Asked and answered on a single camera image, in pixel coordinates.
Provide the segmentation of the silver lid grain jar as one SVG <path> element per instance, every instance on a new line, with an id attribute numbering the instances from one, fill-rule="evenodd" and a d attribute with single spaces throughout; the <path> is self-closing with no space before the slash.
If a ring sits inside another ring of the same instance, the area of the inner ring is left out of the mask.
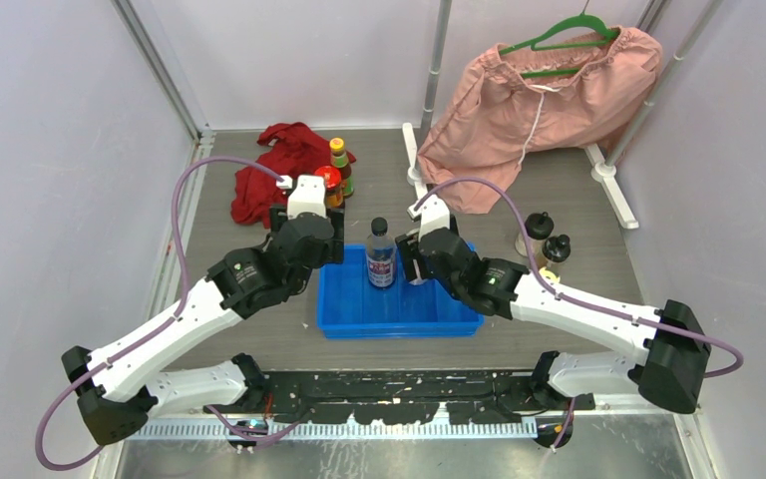
<path id="1" fill-rule="evenodd" d="M 421 285 L 427 281 L 424 266 L 416 259 L 412 259 L 409 263 L 404 263 L 404 273 L 411 285 Z"/>

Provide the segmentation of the clear bottle black cap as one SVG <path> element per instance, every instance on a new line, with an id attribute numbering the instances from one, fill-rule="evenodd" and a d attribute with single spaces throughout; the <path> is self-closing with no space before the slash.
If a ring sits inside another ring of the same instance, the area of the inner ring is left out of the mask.
<path id="1" fill-rule="evenodd" d="M 370 284 L 385 289 L 395 282 L 396 244 L 389 235 L 388 222 L 382 217 L 371 221 L 371 234 L 365 243 L 366 272 Z"/>

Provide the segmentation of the blue plastic divided bin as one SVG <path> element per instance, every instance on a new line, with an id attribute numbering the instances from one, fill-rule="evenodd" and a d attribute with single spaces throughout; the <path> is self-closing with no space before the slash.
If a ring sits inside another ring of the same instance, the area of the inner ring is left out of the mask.
<path id="1" fill-rule="evenodd" d="M 396 275 L 381 289 L 367 278 L 365 248 L 349 244 L 341 264 L 319 271 L 316 323 L 328 339 L 472 336 L 484 317 L 453 299 L 436 281 Z"/>

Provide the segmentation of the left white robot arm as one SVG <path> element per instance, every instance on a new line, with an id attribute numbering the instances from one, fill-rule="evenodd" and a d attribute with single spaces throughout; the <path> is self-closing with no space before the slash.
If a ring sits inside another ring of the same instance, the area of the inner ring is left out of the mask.
<path id="1" fill-rule="evenodd" d="M 259 409 L 265 379 L 248 355 L 211 367 L 167 368 L 206 339 L 303 293 L 314 270 L 343 258 L 343 210 L 279 220 L 264 243 L 230 251 L 178 302 L 132 333 L 95 350 L 66 351 L 64 369 L 78 383 L 77 405 L 95 442 L 114 444 L 151 418 L 203 406 Z"/>

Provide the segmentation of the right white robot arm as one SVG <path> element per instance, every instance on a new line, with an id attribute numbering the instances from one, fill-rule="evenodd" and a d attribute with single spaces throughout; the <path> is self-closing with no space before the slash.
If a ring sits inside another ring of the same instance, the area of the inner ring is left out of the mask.
<path id="1" fill-rule="evenodd" d="M 407 279 L 434 280 L 478 314 L 542 324 L 603 346 L 600 353 L 542 353 L 529 384 L 540 407 L 637 393 L 673 413 L 696 410 L 711 348 L 699 340 L 703 330 L 687 305 L 627 304 L 562 286 L 522 264 L 479 257 L 448 229 L 410 232 L 395 244 Z"/>

